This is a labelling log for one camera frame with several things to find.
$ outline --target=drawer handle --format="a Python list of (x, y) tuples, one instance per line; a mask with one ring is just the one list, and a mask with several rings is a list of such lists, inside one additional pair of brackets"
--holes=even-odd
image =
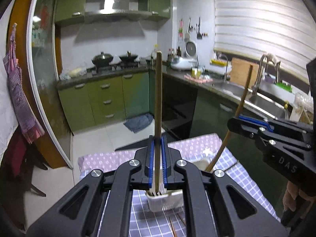
[(102, 86), (100, 86), (100, 87), (101, 87), (101, 89), (107, 89), (107, 88), (110, 87), (110, 84), (102, 85)]
[(112, 102), (112, 100), (107, 100), (107, 101), (104, 101), (103, 104), (107, 105), (107, 104), (110, 104), (111, 102)]
[(223, 104), (220, 104), (219, 106), (220, 106), (220, 108), (221, 108), (222, 110), (224, 110), (224, 111), (233, 112), (233, 109), (231, 109), (231, 108), (229, 108), (229, 107), (226, 107), (226, 106), (223, 105)]
[(114, 117), (114, 115), (115, 114), (111, 114), (111, 115), (107, 115), (107, 116), (105, 116), (107, 119), (110, 119), (110, 118), (112, 118), (112, 117)]
[(86, 84), (79, 84), (75, 86), (75, 89), (83, 88)]
[(129, 79), (129, 78), (132, 78), (133, 77), (133, 74), (130, 74), (130, 75), (124, 75), (123, 76), (125, 79)]
[(81, 12), (74, 12), (73, 14), (72, 14), (72, 16), (79, 16), (79, 15), (81, 15)]

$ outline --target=cutting board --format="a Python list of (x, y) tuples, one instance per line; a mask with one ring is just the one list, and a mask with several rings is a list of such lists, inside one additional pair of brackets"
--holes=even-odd
[(259, 70), (259, 65), (253, 62), (233, 58), (232, 71), (230, 72), (230, 81), (245, 86), (250, 65), (253, 67), (249, 83), (249, 88), (251, 88), (256, 81)]

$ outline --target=white curtain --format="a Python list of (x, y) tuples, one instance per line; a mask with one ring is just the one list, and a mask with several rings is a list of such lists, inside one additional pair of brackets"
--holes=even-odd
[(14, 1), (12, 0), (0, 19), (0, 164), (2, 155), (7, 149), (9, 141), (18, 126), (7, 88), (8, 76), (2, 61), (6, 55), (8, 23)]
[(316, 24), (302, 0), (215, 0), (215, 16), (215, 50), (257, 59), (271, 52), (282, 68), (307, 78)]

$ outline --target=white zebra blind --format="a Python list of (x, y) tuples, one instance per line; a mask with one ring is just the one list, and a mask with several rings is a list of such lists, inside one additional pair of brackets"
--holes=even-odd
[(215, 0), (214, 50), (257, 59), (270, 52), (304, 79), (316, 57), (316, 24), (302, 0)]

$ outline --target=sink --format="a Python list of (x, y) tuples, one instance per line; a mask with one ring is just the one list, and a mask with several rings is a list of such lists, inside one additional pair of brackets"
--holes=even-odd
[(243, 86), (229, 83), (229, 82), (214, 83), (212, 85), (216, 89), (219, 89), (219, 90), (226, 92), (226, 93), (233, 94), (233, 95), (238, 96), (238, 97), (242, 96), (244, 89), (245, 89)]
[(248, 101), (252, 104), (260, 107), (261, 109), (265, 110), (266, 112), (272, 114), (273, 116), (284, 119), (285, 118), (285, 110), (280, 104), (270, 100), (269, 98), (264, 98), (258, 94), (252, 95)]

